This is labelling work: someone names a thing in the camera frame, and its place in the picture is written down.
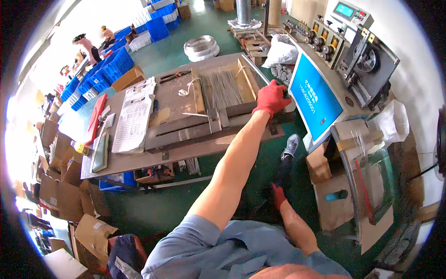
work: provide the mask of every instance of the white plastic bag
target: white plastic bag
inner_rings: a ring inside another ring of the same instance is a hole
[[[409,135],[406,107],[397,100],[392,100],[382,112],[368,122],[368,125],[383,131],[386,144],[403,142]]]
[[[273,64],[296,64],[299,52],[287,35],[276,34],[271,39],[271,48],[263,68],[271,68]]]

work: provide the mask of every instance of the red tool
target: red tool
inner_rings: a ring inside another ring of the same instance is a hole
[[[93,108],[93,113],[91,114],[90,122],[88,123],[87,128],[87,142],[85,145],[89,146],[93,143],[96,138],[96,130],[98,129],[99,124],[99,115],[104,110],[104,104],[107,100],[107,94],[104,94],[98,98],[96,101],[95,107]]]
[[[165,83],[166,81],[169,81],[169,80],[173,80],[173,79],[179,78],[180,76],[187,75],[189,73],[190,73],[190,71],[181,71],[181,72],[178,72],[178,73],[175,73],[175,74],[162,76],[162,77],[160,77],[160,79],[161,79],[160,84],[161,83]]]
[[[358,159],[355,159],[355,165],[356,165],[356,169],[358,170],[359,183],[361,184],[361,188],[364,192],[364,203],[365,203],[365,209],[366,209],[367,216],[368,216],[368,222],[372,225],[376,225],[375,219],[373,218],[372,204],[370,203],[370,197],[368,196],[367,188],[365,187],[364,177],[362,176],[362,170],[361,170],[361,166],[358,162]]]

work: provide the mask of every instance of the forearm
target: forearm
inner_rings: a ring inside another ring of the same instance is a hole
[[[253,114],[232,140],[215,168],[209,186],[194,202],[188,214],[206,218],[223,231],[237,209],[269,117],[270,114],[265,111]]]

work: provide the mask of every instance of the display screen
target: display screen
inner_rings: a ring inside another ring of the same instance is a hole
[[[339,3],[339,5],[336,7],[336,11],[347,16],[347,17],[351,17],[351,15],[353,14],[353,9]]]
[[[313,141],[316,141],[343,109],[324,78],[305,55],[302,54],[295,71],[289,91],[302,112]]]

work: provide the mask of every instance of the red glove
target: red glove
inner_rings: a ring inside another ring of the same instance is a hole
[[[279,112],[291,103],[291,99],[283,98],[283,91],[286,89],[286,86],[277,85],[276,82],[277,81],[273,79],[269,85],[259,90],[257,107],[253,109],[253,114],[258,110],[264,110],[271,114],[271,117],[269,118],[271,119],[273,114]]]

